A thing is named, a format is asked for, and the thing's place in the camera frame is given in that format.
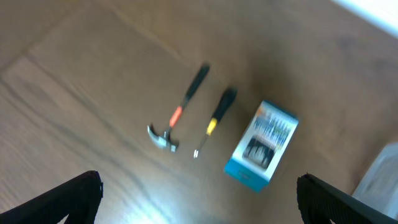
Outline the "clear plastic container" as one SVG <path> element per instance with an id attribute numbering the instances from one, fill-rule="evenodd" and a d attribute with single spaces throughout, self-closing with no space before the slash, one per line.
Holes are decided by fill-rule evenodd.
<path id="1" fill-rule="evenodd" d="M 388 144 L 376 157 L 352 197 L 397 220 L 397 143 Z"/>

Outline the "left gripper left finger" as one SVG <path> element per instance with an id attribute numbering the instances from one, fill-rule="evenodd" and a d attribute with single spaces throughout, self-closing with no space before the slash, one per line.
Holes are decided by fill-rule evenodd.
<path id="1" fill-rule="evenodd" d="M 87 223 L 95 222 L 103 198 L 99 172 L 81 175 L 1 214 L 1 223 Z"/>

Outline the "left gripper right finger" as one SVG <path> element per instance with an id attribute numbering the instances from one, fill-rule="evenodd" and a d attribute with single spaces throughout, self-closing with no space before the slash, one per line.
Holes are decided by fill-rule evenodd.
<path id="1" fill-rule="evenodd" d="M 297 179 L 297 203 L 305 224 L 397 224 L 312 174 Z"/>

